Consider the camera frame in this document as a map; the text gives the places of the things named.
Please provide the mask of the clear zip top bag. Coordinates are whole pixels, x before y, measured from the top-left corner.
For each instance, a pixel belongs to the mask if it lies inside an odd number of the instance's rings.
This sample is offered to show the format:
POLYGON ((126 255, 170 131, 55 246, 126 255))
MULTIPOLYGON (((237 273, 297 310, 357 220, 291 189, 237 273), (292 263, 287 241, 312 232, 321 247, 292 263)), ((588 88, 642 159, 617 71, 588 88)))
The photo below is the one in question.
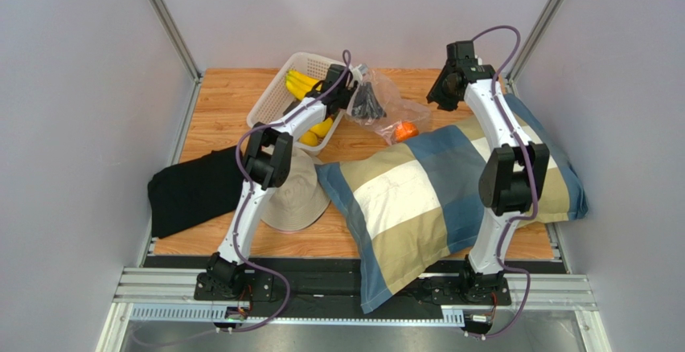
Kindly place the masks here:
POLYGON ((364 77, 364 81, 359 83, 359 86, 364 82, 372 84, 375 95, 384 108, 387 116, 371 125, 361 125, 354 120, 351 116, 351 108, 358 88, 351 98, 349 107, 346 110, 345 117, 347 120, 382 137, 388 145, 396 144, 393 138, 393 131, 402 121, 411 121, 414 123, 420 130, 420 134, 427 133, 431 130, 431 111, 426 106, 419 104, 414 100, 404 99, 400 95, 399 88, 389 77, 377 70, 370 69, 369 73, 364 77))

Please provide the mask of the orange fake fruit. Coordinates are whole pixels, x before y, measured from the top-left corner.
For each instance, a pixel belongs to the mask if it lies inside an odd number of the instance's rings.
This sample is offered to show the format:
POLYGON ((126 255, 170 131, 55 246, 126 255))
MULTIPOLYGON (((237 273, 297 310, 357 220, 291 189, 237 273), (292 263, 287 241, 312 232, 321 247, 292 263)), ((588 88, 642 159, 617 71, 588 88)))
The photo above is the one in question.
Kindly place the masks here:
POLYGON ((400 122, 393 131, 393 138, 395 143, 406 141, 412 137, 418 136, 420 130, 411 121, 400 122))

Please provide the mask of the yellow fake lemon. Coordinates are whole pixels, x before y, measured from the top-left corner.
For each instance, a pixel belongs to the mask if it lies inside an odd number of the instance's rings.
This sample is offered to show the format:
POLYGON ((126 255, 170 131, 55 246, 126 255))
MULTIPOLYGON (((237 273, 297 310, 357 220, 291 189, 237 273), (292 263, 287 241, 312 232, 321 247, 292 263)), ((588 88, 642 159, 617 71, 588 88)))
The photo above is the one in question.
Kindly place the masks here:
POLYGON ((324 121, 312 126, 309 131, 313 133, 316 137, 323 139, 331 130, 334 119, 329 117, 324 121))

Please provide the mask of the yellow fake fruit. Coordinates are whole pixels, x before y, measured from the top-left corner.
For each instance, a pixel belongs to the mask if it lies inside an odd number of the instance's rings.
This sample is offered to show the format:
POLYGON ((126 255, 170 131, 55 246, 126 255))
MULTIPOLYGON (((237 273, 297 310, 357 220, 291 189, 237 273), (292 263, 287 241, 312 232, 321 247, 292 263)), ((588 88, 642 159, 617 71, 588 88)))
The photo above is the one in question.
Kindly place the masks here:
POLYGON ((306 131, 299 138, 299 142, 309 147, 315 147, 319 144, 319 137, 311 131, 306 131))

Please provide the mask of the yellow fake banana bunch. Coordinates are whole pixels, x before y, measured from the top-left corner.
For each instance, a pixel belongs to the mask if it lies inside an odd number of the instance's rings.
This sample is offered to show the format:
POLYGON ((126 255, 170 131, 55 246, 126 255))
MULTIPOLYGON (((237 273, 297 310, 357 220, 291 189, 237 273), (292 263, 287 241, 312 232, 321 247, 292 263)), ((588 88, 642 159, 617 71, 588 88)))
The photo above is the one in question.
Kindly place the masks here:
POLYGON ((305 75, 296 70, 288 70, 285 75, 286 89, 295 97, 296 100, 303 100, 311 92, 312 97, 320 95, 320 80, 305 75))

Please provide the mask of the white plastic basket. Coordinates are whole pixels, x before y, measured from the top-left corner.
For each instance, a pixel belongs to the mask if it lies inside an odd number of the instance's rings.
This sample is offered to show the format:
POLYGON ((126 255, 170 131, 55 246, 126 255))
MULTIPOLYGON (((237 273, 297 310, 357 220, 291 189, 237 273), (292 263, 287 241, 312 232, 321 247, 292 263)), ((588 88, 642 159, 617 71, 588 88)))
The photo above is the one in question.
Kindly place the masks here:
MULTIPOLYGON (((286 88, 286 74, 290 70, 298 71, 315 79, 325 79, 328 68, 331 64, 343 65, 343 61, 331 59, 322 55, 316 55, 308 52, 297 52, 291 55, 284 66, 272 79, 269 86, 264 90, 260 98, 256 101, 252 110, 247 116, 248 129, 254 127, 256 123, 268 124, 278 119, 281 119, 286 113, 288 107, 296 101, 295 97, 286 88)), ((360 82, 363 78, 363 71, 356 66, 351 68, 351 74, 354 81, 360 82)), ((308 152, 312 156, 318 156, 326 147, 329 140, 332 138, 334 131, 337 129, 340 121, 343 118, 345 108, 333 119, 330 131, 325 137, 319 138, 319 143, 316 146, 309 146, 302 144, 299 141, 294 142, 294 146, 308 152)))

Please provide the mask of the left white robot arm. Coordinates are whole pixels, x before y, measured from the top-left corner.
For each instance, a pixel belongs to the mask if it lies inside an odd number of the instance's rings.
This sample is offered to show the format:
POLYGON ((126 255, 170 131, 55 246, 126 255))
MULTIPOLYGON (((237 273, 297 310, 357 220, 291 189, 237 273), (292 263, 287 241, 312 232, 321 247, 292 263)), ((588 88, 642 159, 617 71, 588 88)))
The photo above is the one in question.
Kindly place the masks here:
POLYGON ((241 141, 248 142, 236 164, 244 176, 240 200, 224 241, 197 276, 194 299, 235 300, 247 291, 246 267, 267 202, 289 176, 293 145, 311 127, 346 110, 362 74, 349 63, 331 64, 326 76, 282 118, 258 123, 241 141))

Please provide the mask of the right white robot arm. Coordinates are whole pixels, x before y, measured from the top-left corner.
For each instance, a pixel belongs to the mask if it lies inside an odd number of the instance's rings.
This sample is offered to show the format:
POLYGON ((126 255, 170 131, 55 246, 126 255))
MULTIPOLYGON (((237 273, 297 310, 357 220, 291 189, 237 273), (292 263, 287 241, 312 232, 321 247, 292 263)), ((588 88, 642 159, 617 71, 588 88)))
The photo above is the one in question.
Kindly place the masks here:
POLYGON ((479 303, 504 287, 503 257, 518 223, 537 214, 550 151, 544 143, 533 142, 517 122, 498 74, 477 57, 471 41, 447 45, 445 66, 427 100, 445 111, 466 102, 490 150, 478 181, 485 212, 457 288, 463 301, 479 303))

